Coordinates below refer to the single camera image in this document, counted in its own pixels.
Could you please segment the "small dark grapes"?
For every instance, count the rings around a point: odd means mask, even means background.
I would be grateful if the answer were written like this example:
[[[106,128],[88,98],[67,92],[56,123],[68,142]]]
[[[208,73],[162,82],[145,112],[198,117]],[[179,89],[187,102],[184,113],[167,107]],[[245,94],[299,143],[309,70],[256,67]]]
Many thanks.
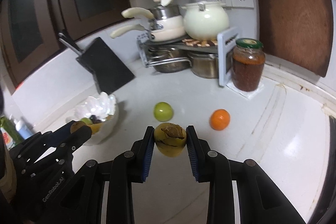
[[[99,124],[102,123],[102,120],[98,119],[95,115],[91,115],[89,117],[90,121],[92,122],[92,124]]]

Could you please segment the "brown kiwi fruit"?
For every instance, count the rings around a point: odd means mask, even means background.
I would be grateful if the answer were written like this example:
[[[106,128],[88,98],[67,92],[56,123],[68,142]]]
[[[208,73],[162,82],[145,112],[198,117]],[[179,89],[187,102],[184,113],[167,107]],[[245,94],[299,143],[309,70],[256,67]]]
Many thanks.
[[[79,128],[85,126],[86,124],[83,121],[76,121],[70,127],[70,133],[76,132]]]

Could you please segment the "green apple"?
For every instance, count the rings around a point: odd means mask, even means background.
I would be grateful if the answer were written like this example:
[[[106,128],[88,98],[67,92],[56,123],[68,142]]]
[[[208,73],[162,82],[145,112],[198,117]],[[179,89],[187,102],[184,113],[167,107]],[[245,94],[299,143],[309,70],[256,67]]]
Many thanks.
[[[154,106],[153,114],[156,120],[167,122],[173,117],[174,110],[167,102],[158,102]]]
[[[86,125],[93,124],[93,122],[89,118],[81,118],[81,121],[84,122]]]

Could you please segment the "steel pot upper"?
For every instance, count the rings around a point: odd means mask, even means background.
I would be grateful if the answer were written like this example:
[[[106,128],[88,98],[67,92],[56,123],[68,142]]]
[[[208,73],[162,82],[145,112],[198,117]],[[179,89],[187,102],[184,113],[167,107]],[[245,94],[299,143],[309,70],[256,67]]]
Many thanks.
[[[178,5],[155,6],[149,9],[156,20],[168,19],[180,15]]]

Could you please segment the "orange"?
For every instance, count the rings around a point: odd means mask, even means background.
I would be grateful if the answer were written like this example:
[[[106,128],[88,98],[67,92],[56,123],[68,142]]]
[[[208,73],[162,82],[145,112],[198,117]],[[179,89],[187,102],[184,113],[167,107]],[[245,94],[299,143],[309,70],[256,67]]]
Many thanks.
[[[210,126],[217,131],[224,130],[230,123],[231,116],[227,110],[215,110],[210,117]]]

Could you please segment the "white ceramic pot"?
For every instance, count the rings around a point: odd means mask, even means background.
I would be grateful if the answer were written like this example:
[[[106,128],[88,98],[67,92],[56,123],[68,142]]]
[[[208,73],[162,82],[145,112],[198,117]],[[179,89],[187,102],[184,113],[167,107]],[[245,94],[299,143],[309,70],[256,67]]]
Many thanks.
[[[185,10],[183,25],[188,36],[195,40],[213,40],[230,27],[224,3],[200,1],[181,6]]]

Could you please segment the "dark wooden window frame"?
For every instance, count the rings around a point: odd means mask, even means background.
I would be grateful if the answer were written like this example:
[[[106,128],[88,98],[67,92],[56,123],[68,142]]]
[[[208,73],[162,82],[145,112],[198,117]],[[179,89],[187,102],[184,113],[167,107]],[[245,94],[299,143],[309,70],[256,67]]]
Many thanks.
[[[78,41],[122,22],[129,0],[1,0],[1,50],[13,87],[64,50],[58,33]]]

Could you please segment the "brown wooden cutting board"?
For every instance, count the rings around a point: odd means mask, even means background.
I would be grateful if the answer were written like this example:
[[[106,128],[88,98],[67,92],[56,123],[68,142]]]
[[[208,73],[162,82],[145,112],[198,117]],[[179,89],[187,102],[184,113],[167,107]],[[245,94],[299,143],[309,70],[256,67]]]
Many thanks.
[[[325,77],[334,34],[331,0],[258,0],[258,3],[264,51]]]

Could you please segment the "green detergent bottle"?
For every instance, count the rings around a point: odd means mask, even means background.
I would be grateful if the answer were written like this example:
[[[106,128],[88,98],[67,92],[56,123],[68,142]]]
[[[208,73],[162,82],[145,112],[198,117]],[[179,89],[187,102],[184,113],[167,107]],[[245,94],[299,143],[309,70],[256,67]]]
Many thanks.
[[[1,116],[1,133],[5,140],[5,145],[8,150],[11,150],[16,145],[22,143],[24,139],[15,129],[15,125],[5,116]]]

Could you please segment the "steel pot lower left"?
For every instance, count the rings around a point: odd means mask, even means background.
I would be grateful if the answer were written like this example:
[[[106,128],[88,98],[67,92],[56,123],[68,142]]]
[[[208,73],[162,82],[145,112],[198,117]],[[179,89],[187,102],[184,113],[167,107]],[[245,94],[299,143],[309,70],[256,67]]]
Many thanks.
[[[184,50],[176,48],[149,48],[148,66],[159,73],[175,73],[191,67],[191,61]]]

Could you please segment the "long yellow banana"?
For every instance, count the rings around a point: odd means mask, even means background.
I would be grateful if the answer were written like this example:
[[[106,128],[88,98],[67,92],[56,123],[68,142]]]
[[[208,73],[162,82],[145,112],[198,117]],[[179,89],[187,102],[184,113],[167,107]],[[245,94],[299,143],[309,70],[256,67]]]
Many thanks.
[[[154,139],[162,154],[167,157],[177,157],[186,145],[187,134],[178,124],[161,123],[154,130]]]

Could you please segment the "steel pot lower right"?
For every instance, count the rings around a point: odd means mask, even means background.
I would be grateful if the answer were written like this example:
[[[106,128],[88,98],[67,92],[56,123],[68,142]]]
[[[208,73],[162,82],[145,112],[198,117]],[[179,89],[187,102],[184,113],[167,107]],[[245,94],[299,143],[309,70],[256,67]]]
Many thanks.
[[[189,52],[191,71],[204,79],[218,79],[218,55],[212,53]]]

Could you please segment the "glass jar of sauce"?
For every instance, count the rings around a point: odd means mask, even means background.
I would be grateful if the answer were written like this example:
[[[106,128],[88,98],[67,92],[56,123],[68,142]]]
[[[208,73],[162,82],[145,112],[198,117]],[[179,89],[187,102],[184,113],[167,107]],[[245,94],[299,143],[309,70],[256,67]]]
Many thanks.
[[[244,92],[258,88],[265,64],[263,44],[255,39],[240,38],[232,52],[232,81]]]

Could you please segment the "cream frying pan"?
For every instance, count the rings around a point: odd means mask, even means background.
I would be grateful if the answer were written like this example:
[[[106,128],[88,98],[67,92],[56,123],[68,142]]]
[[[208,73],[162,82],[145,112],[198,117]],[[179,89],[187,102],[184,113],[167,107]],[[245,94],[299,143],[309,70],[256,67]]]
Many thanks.
[[[130,31],[145,31],[148,38],[152,42],[164,42],[168,40],[180,39],[187,35],[184,28],[182,27],[167,29],[167,30],[162,29],[162,30],[151,31],[151,30],[147,30],[145,27],[143,27],[140,24],[134,24],[134,25],[123,26],[123,27],[120,27],[112,31],[110,33],[110,37],[112,39],[115,39]]]

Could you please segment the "steel pot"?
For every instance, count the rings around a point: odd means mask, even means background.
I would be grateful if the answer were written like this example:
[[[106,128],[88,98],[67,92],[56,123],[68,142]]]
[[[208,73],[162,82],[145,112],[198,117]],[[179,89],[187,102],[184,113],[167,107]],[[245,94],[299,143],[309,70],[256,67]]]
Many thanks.
[[[184,50],[176,48],[149,48],[148,66],[159,73],[175,73],[191,67],[191,61]]]
[[[180,15],[178,5],[155,6],[149,9],[156,20],[168,19]]]
[[[212,53],[189,52],[191,71],[204,79],[218,79],[218,55]]]

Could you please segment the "white scalloped fruit bowl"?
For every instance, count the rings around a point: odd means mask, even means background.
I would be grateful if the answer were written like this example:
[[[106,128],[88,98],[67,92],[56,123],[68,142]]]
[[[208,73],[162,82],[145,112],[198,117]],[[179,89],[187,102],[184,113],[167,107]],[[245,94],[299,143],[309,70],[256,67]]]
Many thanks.
[[[116,96],[114,94],[108,95],[105,92],[100,93],[98,97],[89,96],[81,105],[74,108],[72,116],[67,117],[66,122],[80,121],[81,118],[89,118],[91,115],[102,120],[104,125],[98,133],[92,135],[84,143],[85,145],[99,144],[112,135],[119,115]]]

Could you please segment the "black knife block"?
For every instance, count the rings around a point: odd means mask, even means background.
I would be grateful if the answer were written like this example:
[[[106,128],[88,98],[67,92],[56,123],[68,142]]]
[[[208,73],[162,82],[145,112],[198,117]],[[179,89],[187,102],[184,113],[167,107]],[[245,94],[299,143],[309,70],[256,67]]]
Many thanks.
[[[92,74],[99,93],[112,94],[135,78],[100,37],[95,38],[76,60]]]

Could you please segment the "woven trivet mat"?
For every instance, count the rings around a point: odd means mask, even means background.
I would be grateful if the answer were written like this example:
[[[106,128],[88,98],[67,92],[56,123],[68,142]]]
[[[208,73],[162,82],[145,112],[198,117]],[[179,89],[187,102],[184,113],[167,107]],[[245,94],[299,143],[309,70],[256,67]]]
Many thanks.
[[[195,39],[183,39],[182,42],[189,47],[216,47],[218,45],[217,40],[195,40]]]

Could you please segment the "grey pot rack shelf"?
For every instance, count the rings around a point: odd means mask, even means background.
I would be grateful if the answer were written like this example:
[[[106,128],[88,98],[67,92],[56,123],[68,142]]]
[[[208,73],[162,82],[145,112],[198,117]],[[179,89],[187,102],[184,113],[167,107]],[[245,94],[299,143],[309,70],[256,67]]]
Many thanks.
[[[232,78],[232,52],[236,46],[236,40],[240,38],[240,29],[238,27],[230,27],[227,30],[220,32],[217,35],[218,45],[216,47],[189,47],[182,40],[172,40],[166,42],[151,42],[149,39],[137,38],[137,46],[143,64],[148,67],[148,58],[145,56],[145,51],[149,48],[176,48],[187,52],[212,53],[218,55],[219,69],[219,85],[225,86]]]

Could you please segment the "small yellow banana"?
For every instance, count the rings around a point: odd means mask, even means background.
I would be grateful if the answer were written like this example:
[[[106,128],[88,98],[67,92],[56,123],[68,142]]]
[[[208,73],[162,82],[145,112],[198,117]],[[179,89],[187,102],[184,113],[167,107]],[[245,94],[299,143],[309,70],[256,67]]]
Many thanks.
[[[103,125],[104,125],[103,123],[89,124],[88,127],[91,129],[92,135],[94,135],[101,130]]]

